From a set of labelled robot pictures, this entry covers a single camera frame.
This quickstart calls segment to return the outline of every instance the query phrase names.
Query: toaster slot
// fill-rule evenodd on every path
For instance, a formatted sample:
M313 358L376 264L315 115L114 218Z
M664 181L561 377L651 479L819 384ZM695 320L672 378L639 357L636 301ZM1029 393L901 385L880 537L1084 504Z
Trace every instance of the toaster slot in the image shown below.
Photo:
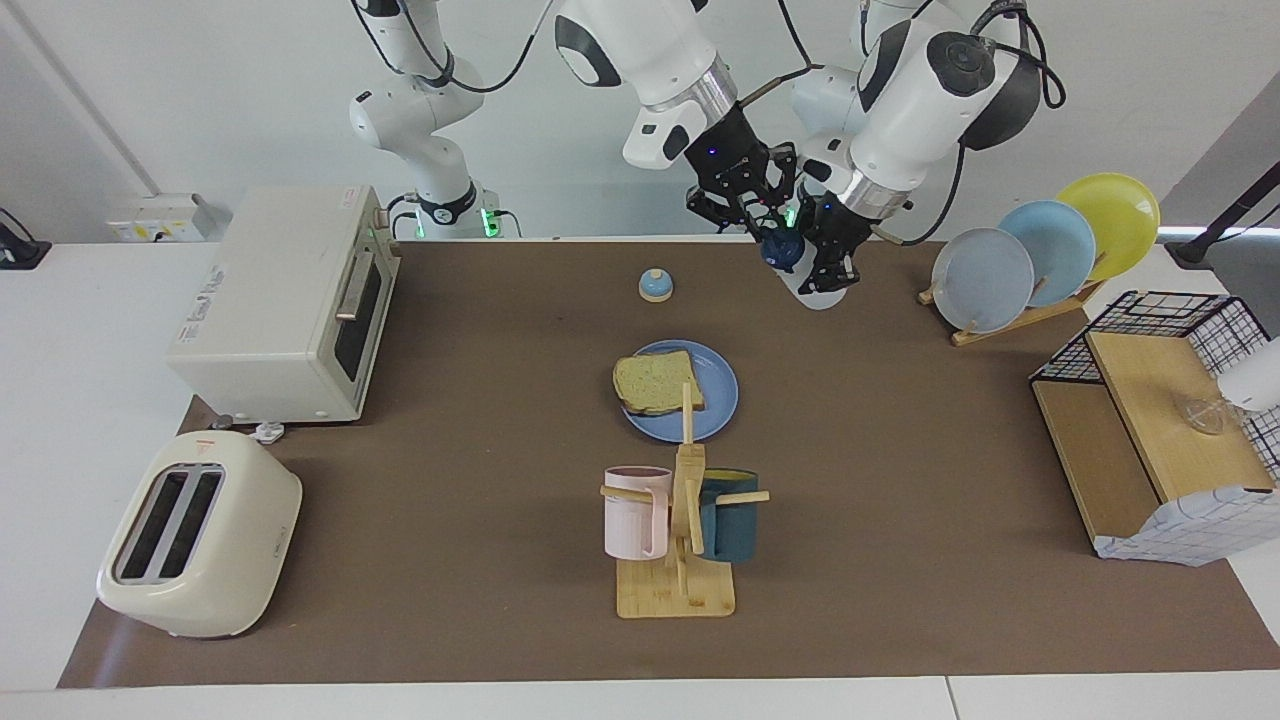
M196 547L196 537L200 534L200 528L205 527L209 506L214 502L214 492L218 491L218 483L221 479L221 473L201 473L200 480L196 483L196 492L192 493L191 503L187 505L178 532L173 537L173 544L169 546L169 555L165 556L164 566L160 568L161 578L177 578L187 568L191 551Z
M221 465L174 465L147 493L115 564L123 584L157 584L177 578L191 553L225 475Z
M122 579L136 580L146 574L147 565L151 564L156 546L160 544L160 537L164 534L165 525L169 524L169 515L173 514L173 507L178 503L178 496L182 495L182 486L186 482L187 473L165 473L164 482L160 483L160 492L154 498L151 511L146 515L147 519L142 523L142 532L134 538L133 551L129 552L124 569L120 571Z

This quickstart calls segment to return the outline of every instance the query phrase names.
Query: oven door handle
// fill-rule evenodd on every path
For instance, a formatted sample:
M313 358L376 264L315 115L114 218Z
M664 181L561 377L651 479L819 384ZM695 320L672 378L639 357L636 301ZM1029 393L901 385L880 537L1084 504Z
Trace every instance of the oven door handle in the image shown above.
M343 323L352 323L360 313L360 300L365 295L365 284L369 283L369 269L374 264L374 254L361 250L356 255L356 261L351 264L351 274L347 275L347 290L342 293L342 302L338 304L335 316Z

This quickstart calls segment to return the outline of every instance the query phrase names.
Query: plate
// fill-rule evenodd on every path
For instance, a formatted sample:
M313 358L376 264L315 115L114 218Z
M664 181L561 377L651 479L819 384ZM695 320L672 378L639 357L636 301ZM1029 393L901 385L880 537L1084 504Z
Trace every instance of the plate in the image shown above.
M1034 274L1016 237L996 228L965 231L933 263L933 302L956 328L993 333L1027 307Z
M698 377L698 387L703 388L703 400L707 405L705 410L694 410L694 441L709 438L724 428L737 410L737 375L719 352L689 340L659 340L636 350L635 354L654 355L673 350L689 351L694 361L694 375ZM652 438L675 443L684 441L685 425L678 411L666 415L632 415L623 407L622 415Z
M1093 228L1098 255L1106 258L1089 273L1089 281L1105 281L1137 265L1156 243L1160 232L1160 202L1129 176L1098 173L1066 186L1057 199L1075 208Z
M1075 295L1093 272L1097 255L1093 228L1075 208L1057 200L1037 200L1005 215L996 225L1018 238L1032 256L1036 282L1032 307L1061 302Z

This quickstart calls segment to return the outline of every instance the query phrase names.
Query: toast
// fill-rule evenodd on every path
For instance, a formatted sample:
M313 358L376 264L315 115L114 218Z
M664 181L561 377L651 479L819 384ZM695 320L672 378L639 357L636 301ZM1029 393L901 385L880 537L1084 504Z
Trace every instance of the toast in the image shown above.
M698 387L694 361L687 350L634 355L613 365L613 391L632 415L666 415L684 406L684 384L694 389L694 410L704 410L707 400Z

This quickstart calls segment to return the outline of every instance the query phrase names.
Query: brown table mat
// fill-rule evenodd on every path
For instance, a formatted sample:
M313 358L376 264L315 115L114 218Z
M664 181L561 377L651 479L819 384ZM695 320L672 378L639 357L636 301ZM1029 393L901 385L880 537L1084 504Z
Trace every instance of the brown table mat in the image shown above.
M364 419L270 447L305 497L261 621L177 639L96 605L60 687L1280 667L1226 562L1093 556L1027 383L1083 316L952 348L914 301L936 254L870 243L812 313L748 245L406 247ZM732 364L708 459L773 502L736 615L623 621L596 486L675 447L609 372L672 337Z

